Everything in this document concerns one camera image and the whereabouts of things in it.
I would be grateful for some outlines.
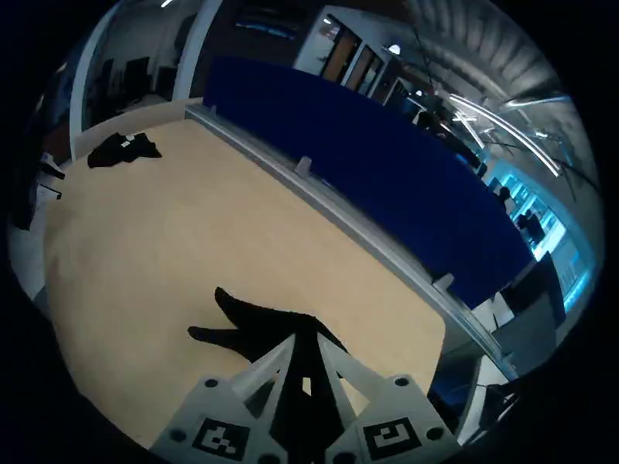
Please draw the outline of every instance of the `blue divider panel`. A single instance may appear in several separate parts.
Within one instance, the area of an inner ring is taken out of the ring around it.
[[[287,67],[217,58],[205,106],[343,193],[405,245],[470,308],[510,282],[532,255],[503,206],[443,144],[400,114]]]

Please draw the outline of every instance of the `ceiling light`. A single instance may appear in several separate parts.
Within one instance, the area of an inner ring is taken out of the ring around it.
[[[456,116],[455,118],[452,119],[452,121],[462,121],[462,120],[465,120],[466,122],[475,122],[477,118],[471,117],[471,116],[464,116],[463,114],[461,114],[459,117]]]
[[[394,55],[399,55],[400,52],[402,51],[402,49],[400,49],[400,45],[397,45],[395,43],[392,46],[390,46],[389,48],[387,48],[387,50],[389,50]]]
[[[469,131],[469,134],[473,136],[473,138],[475,139],[475,141],[481,147],[482,150],[486,148],[486,145],[484,145],[484,143],[479,138],[479,135],[477,135],[475,131],[473,130],[473,128],[470,126],[470,124],[467,121],[467,118],[464,117],[464,114],[460,113],[459,111],[456,111],[456,121],[462,122],[462,125],[465,128],[467,128],[467,130]]]
[[[559,177],[559,165],[557,165],[556,162],[552,158],[550,158],[550,156],[548,156],[546,152],[544,152],[539,146],[537,146],[537,144],[533,142],[533,140],[531,140],[529,137],[527,137],[517,128],[509,124],[505,119],[499,118],[496,114],[492,113],[486,108],[481,107],[478,104],[473,103],[472,101],[468,101],[466,98],[460,97],[459,95],[451,94],[450,100],[453,100],[463,105],[464,107],[467,107],[472,111],[475,111],[481,116],[484,116],[485,118],[490,119],[497,126],[509,132],[516,139],[518,139],[525,147],[531,150],[533,154],[537,156],[539,160],[543,162],[548,169],[550,169],[550,172],[552,172],[552,174],[555,177]]]
[[[447,126],[445,126],[444,123],[440,123],[440,127],[442,127],[443,129],[445,129],[446,131],[448,131],[451,135],[453,135],[453,132],[451,131],[451,129],[449,129]]]

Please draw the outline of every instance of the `glass wall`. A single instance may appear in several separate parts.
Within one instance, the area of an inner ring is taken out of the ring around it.
[[[307,73],[319,76],[327,65],[341,30],[342,25],[333,16],[325,16],[318,32],[311,39],[309,52],[303,57],[303,62],[298,63],[297,66]]]
[[[521,215],[531,210],[539,220],[545,236],[538,243],[529,242],[535,259],[538,261],[548,251],[555,265],[566,312],[576,302],[590,279],[591,269],[581,257],[576,243],[555,212],[539,199],[532,190],[514,174],[503,177],[501,184],[511,191],[516,204],[509,217],[515,223]]]
[[[383,62],[376,53],[372,52],[373,58],[368,66],[368,70],[365,72],[363,80],[361,81],[361,85],[357,89],[357,92],[362,95],[368,95],[370,89],[372,88],[372,84],[374,83],[378,73],[381,72],[383,67]]]

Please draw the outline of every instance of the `ceiling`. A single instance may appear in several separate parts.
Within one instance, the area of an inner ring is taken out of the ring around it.
[[[528,135],[535,136],[536,131],[548,134],[535,142],[553,158],[597,179],[590,144],[572,101],[564,95],[548,60],[518,25],[486,0],[406,1],[407,22],[374,18],[385,23],[393,43],[400,45],[399,59],[407,70],[426,82],[431,78],[435,89],[482,104]],[[504,106],[513,98],[548,96],[562,98],[511,111]],[[492,127],[484,118],[472,125],[479,132]],[[492,131],[482,138],[515,143],[503,131]],[[489,148],[498,157],[526,155],[539,162],[530,152],[518,153],[500,145]]]

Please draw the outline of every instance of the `office desk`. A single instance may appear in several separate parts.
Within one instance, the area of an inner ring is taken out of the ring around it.
[[[145,131],[161,159],[58,182],[45,239],[50,312],[80,391],[150,446],[206,373],[247,366],[192,340],[227,328],[218,285],[258,305],[320,318],[361,362],[427,391],[444,325],[339,228],[194,121]]]

